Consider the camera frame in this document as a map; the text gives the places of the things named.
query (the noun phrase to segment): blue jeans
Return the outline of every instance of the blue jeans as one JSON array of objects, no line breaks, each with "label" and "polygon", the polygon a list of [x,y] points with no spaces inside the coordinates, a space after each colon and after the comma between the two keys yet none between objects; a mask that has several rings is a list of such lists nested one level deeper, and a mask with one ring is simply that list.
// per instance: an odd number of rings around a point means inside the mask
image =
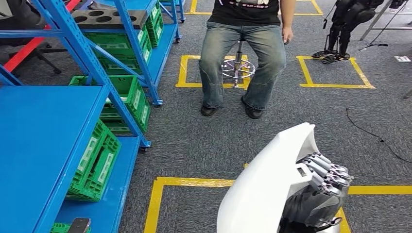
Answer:
[{"label": "blue jeans", "polygon": [[265,110],[273,86],[286,66],[281,28],[270,26],[231,26],[207,23],[199,70],[202,78],[203,105],[217,108],[223,102],[222,63],[230,49],[243,37],[258,57],[256,73],[249,83],[244,102]]}]

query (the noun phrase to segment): black cable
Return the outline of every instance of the black cable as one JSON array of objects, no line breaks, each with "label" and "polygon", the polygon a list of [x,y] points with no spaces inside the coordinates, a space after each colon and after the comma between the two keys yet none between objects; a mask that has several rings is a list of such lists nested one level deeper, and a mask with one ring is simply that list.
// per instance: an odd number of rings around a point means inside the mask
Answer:
[{"label": "black cable", "polygon": [[367,132],[368,134],[370,134],[370,135],[372,135],[372,136],[375,136],[375,137],[379,138],[379,139],[380,139],[380,142],[383,143],[383,144],[385,144],[385,145],[391,150],[392,154],[394,154],[394,155],[395,155],[396,157],[398,157],[400,160],[403,160],[403,161],[405,161],[405,162],[407,162],[407,163],[412,164],[411,161],[408,161],[408,160],[400,157],[399,155],[397,155],[397,154],[394,152],[394,150],[392,150],[392,148],[391,148],[388,144],[386,144],[385,140],[383,140],[380,136],[378,136],[378,135],[376,135],[376,134],[374,134],[374,133],[371,133],[371,132],[369,132],[369,131],[367,131],[367,130],[365,130],[365,129],[359,127],[359,126],[357,126],[357,125],[352,121],[352,119],[349,117],[349,108],[346,109],[346,116],[348,117],[349,121],[350,121],[356,128],[358,128],[358,129],[360,129],[360,130],[362,130],[362,131],[364,131],[364,132]]},{"label": "black cable", "polygon": [[326,28],[326,24],[327,24],[327,18],[329,17],[330,13],[332,13],[333,9],[335,8],[336,3],[332,6],[332,9],[330,9],[329,13],[326,15],[326,17],[323,17],[323,29]]},{"label": "black cable", "polygon": [[397,15],[399,14],[399,12],[400,12],[401,10],[403,10],[403,8],[405,8],[405,6],[406,6],[406,4],[408,3],[408,1],[409,1],[409,0],[406,0],[405,4],[394,14],[394,16],[392,16],[391,20],[389,20],[389,22],[385,25],[385,27],[384,27],[384,28],[379,32],[379,34],[372,40],[372,42],[369,43],[365,48],[360,49],[359,51],[365,50],[365,49],[367,49],[367,48],[369,48],[369,47],[371,47],[371,46],[378,46],[378,47],[380,47],[380,46],[385,46],[385,47],[389,46],[388,44],[376,44],[376,45],[374,45],[373,42],[375,42],[375,41],[378,39],[378,37],[380,37],[380,35],[381,35],[381,34],[383,33],[383,31],[389,26],[389,24],[392,22],[392,20],[395,18],[395,16],[397,16]]}]

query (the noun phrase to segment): stool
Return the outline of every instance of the stool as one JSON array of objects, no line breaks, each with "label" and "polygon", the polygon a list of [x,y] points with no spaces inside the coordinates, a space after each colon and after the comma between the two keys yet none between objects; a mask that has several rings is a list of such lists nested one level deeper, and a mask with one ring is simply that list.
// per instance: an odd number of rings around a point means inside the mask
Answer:
[{"label": "stool", "polygon": [[238,48],[238,51],[236,52],[236,58],[225,60],[222,65],[222,74],[234,80],[234,85],[233,85],[234,88],[239,87],[238,86],[239,79],[250,77],[256,71],[256,68],[252,63],[246,60],[242,60],[242,55],[243,55],[242,46],[244,42],[245,42],[244,39],[240,39],[240,41],[238,42],[239,48]]}]

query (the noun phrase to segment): black shoe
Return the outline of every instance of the black shoe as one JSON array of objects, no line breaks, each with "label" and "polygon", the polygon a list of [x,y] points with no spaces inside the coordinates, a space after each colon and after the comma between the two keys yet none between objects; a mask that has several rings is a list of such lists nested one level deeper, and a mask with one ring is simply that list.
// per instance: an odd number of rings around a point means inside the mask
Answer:
[{"label": "black shoe", "polygon": [[263,114],[263,110],[259,110],[256,108],[252,108],[249,105],[247,105],[244,100],[243,100],[243,96],[240,99],[242,101],[242,103],[245,105],[245,112],[248,115],[248,117],[252,118],[252,119],[259,119],[260,117],[262,117]]},{"label": "black shoe", "polygon": [[217,108],[208,108],[208,107],[202,106],[202,108],[200,109],[200,113],[206,117],[209,117],[213,115],[216,112],[216,110]]}]

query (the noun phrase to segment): person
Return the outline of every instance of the person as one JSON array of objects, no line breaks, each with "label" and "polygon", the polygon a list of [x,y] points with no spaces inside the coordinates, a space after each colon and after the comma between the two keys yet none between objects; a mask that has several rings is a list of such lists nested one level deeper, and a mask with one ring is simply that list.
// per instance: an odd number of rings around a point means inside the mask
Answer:
[{"label": "person", "polygon": [[[241,97],[246,114],[258,119],[266,110],[274,84],[286,66],[284,43],[293,37],[296,0],[215,0],[207,21],[199,71],[202,79],[201,114],[213,115],[223,102],[222,63],[242,38],[258,57],[258,67]],[[279,5],[282,23],[278,18]]]}]

